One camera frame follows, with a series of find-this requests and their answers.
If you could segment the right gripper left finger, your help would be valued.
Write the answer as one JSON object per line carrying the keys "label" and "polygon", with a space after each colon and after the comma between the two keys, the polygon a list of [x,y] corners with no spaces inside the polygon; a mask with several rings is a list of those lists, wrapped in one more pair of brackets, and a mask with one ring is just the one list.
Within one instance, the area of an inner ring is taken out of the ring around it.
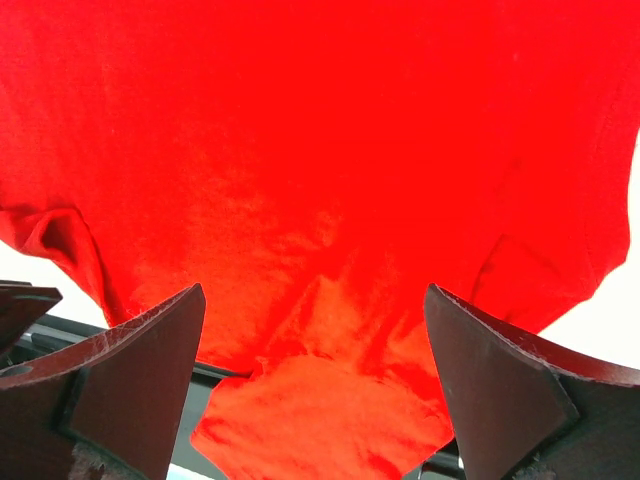
{"label": "right gripper left finger", "polygon": [[194,284],[109,330],[2,368],[2,478],[165,478],[204,310]]}

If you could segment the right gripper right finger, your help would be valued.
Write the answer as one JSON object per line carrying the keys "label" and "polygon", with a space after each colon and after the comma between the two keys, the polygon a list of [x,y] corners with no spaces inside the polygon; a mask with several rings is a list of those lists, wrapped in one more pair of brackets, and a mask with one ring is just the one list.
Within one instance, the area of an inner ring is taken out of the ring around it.
{"label": "right gripper right finger", "polygon": [[469,479],[636,479],[639,372],[432,284],[429,342]]}

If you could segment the red t shirt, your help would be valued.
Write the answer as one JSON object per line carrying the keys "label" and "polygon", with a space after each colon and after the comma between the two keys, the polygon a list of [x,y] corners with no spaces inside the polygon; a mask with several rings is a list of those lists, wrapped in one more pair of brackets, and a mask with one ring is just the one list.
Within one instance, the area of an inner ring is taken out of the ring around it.
{"label": "red t shirt", "polygon": [[5,1],[1,238],[118,325],[194,283],[231,479],[453,435],[423,301],[538,332],[627,257],[635,1]]}

